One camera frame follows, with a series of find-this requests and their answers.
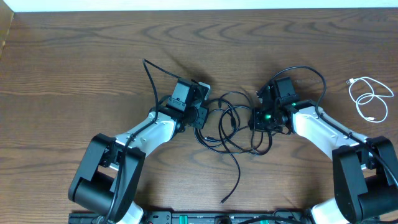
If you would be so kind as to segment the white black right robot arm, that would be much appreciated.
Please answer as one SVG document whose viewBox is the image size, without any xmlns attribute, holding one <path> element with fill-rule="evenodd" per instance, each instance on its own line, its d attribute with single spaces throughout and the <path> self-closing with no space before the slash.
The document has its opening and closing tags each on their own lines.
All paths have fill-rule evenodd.
<svg viewBox="0 0 398 224">
<path fill-rule="evenodd" d="M 301 100 L 289 77 L 270 80 L 258 92 L 253 131 L 281 131 L 312 142 L 333 163 L 333 198 L 310 209 L 312 223 L 379 222 L 397 210 L 397 156 L 388 138 L 369 138 Z"/>
</svg>

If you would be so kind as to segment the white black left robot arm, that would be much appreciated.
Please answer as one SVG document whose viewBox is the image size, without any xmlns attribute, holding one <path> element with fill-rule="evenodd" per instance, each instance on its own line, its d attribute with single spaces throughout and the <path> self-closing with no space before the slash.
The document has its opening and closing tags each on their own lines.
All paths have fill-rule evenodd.
<svg viewBox="0 0 398 224">
<path fill-rule="evenodd" d="M 187 126 L 203 128 L 210 93 L 208 84 L 180 78 L 143 122 L 113 137 L 94 136 L 71 182 L 69 200 L 96 213 L 95 223 L 139 223 L 144 210 L 134 197 L 146 157 Z"/>
</svg>

